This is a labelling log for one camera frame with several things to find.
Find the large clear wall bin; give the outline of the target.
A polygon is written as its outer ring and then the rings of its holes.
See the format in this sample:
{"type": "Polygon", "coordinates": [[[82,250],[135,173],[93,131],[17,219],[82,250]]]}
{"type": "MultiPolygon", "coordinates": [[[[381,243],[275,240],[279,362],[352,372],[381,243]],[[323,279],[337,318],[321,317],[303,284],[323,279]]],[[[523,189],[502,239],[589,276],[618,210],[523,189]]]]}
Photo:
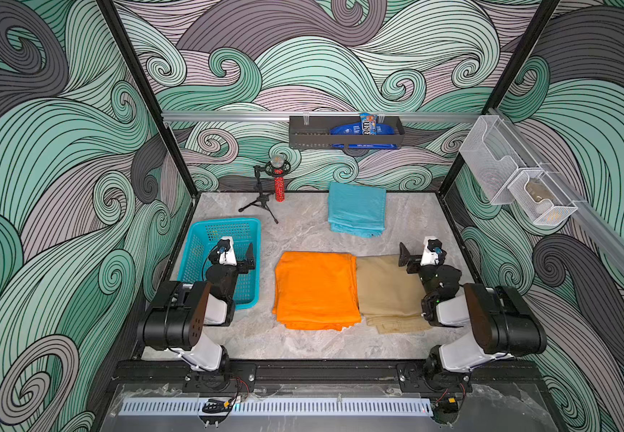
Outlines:
{"type": "Polygon", "coordinates": [[[461,145],[460,155],[490,204],[515,201],[508,187],[526,168],[519,149],[512,129],[498,115],[480,116],[461,145]]]}

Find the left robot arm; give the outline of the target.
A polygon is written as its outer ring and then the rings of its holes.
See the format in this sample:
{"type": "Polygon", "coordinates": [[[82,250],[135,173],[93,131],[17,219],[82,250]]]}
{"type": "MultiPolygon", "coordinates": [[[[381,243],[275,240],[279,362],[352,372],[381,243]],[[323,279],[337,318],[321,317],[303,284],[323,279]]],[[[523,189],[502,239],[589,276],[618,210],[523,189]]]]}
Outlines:
{"type": "Polygon", "coordinates": [[[137,339],[144,347],[182,360],[194,372],[223,373],[229,362],[227,349],[203,329],[232,323],[238,277],[256,270],[254,246],[250,244],[245,258],[238,260],[233,240],[224,237],[209,252],[208,261],[211,266],[202,281],[160,283],[137,325],[137,339]]]}

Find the teal pants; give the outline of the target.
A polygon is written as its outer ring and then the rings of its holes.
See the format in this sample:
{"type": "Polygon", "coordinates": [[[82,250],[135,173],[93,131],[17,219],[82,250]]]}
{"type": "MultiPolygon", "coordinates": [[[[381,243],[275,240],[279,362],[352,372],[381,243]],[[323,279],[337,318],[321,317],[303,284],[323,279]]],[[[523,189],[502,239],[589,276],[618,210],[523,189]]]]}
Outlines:
{"type": "Polygon", "coordinates": [[[333,232],[371,239],[385,230],[387,191],[378,187],[331,183],[328,222],[333,232]]]}

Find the orange pants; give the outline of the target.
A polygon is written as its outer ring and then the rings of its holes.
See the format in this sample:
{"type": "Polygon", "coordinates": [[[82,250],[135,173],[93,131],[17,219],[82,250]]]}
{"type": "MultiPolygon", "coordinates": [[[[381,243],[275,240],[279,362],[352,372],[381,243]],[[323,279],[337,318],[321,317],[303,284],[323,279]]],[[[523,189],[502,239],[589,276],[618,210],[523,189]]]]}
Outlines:
{"type": "Polygon", "coordinates": [[[336,330],[361,322],[356,257],[287,251],[275,268],[277,322],[293,330],[336,330]]]}

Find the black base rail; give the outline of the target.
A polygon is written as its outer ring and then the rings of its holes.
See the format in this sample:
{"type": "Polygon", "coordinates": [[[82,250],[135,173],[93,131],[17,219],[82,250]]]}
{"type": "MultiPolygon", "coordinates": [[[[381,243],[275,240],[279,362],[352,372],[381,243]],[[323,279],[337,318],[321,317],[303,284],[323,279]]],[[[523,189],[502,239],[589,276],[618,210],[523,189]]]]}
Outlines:
{"type": "Polygon", "coordinates": [[[223,372],[201,373],[179,361],[123,361],[111,382],[167,384],[187,392],[233,394],[237,390],[269,394],[285,386],[385,385],[402,392],[439,395],[468,392],[474,385],[538,383],[535,364],[504,360],[478,366],[470,373],[435,373],[422,359],[408,360],[243,360],[230,361],[223,372]]]}

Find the beige pants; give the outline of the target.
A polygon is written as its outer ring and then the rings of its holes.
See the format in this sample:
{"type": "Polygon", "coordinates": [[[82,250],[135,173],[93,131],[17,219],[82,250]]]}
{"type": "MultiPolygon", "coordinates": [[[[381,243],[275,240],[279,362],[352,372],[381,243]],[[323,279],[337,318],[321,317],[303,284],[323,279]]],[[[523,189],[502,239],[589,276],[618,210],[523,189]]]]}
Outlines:
{"type": "Polygon", "coordinates": [[[398,255],[358,257],[356,264],[359,309],[368,326],[379,334],[432,329],[422,317],[423,285],[398,266],[398,255]]]}

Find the black wall shelf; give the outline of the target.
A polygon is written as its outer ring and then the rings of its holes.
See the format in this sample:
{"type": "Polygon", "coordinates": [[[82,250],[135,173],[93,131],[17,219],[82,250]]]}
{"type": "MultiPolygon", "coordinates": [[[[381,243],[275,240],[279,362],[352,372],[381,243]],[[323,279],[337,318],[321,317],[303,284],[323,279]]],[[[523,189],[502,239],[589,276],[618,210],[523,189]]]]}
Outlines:
{"type": "Polygon", "coordinates": [[[399,149],[406,132],[400,118],[382,117],[369,133],[356,116],[291,116],[289,144],[292,149],[399,149]]]}

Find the small clear wall bin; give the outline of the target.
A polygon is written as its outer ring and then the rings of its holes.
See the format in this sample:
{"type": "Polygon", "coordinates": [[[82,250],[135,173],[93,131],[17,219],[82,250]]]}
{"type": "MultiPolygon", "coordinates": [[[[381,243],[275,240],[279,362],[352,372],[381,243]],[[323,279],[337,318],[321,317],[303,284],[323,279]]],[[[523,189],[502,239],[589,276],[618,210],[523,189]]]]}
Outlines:
{"type": "Polygon", "coordinates": [[[508,184],[508,192],[533,225],[562,225],[578,207],[553,178],[540,168],[521,169],[508,184]]]}

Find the red microphone on tripod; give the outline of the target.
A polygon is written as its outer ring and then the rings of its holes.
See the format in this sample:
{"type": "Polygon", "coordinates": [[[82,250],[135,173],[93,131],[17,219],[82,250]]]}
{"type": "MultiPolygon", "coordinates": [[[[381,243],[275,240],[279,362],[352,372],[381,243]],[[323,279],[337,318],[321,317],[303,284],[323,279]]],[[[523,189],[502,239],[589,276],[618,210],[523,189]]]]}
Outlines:
{"type": "Polygon", "coordinates": [[[274,215],[269,203],[274,200],[276,202],[283,202],[285,200],[285,176],[291,171],[291,165],[283,154],[274,155],[264,165],[254,166],[254,179],[255,179],[255,191],[257,197],[251,203],[247,203],[245,206],[238,209],[238,212],[244,212],[250,208],[256,207],[263,209],[270,216],[275,224],[279,224],[279,220],[274,215]],[[264,188],[263,176],[267,176],[272,181],[272,188],[270,191],[264,188]]]}

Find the teal plastic basket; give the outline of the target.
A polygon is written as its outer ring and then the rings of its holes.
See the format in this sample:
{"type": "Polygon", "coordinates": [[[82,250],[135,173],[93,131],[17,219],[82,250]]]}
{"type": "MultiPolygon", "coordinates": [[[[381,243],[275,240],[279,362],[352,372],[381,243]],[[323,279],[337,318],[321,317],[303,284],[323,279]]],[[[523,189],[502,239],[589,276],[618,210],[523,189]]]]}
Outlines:
{"type": "Polygon", "coordinates": [[[238,275],[234,292],[236,309],[251,309],[260,294],[261,246],[262,225],[256,218],[195,222],[187,233],[177,279],[187,284],[204,281],[213,266],[251,258],[254,269],[238,275]]]}

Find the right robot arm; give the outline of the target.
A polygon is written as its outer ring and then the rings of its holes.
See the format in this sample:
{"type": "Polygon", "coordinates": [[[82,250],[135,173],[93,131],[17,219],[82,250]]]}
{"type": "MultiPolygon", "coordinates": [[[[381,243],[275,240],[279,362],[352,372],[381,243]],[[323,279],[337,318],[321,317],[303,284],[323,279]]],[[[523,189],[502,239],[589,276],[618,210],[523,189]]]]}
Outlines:
{"type": "Polygon", "coordinates": [[[483,365],[544,353],[544,327],[517,289],[463,284],[463,272],[445,263],[447,252],[437,238],[427,238],[420,254],[410,253],[402,242],[398,250],[398,266],[417,275],[424,288],[422,318],[433,327],[469,329],[431,349],[423,368],[429,387],[465,387],[472,371],[483,365]]]}

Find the blue snack package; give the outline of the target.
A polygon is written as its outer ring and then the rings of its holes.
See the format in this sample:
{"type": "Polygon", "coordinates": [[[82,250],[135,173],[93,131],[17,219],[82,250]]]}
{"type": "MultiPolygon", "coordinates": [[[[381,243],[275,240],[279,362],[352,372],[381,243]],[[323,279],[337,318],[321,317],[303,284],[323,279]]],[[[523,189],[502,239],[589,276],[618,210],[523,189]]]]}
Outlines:
{"type": "MultiPolygon", "coordinates": [[[[334,136],[355,136],[355,135],[394,135],[394,129],[389,124],[378,123],[374,114],[363,113],[360,121],[346,125],[336,126],[329,132],[334,136]]],[[[339,149],[396,149],[396,144],[391,143],[360,143],[360,144],[334,144],[334,148],[339,149]]]]}

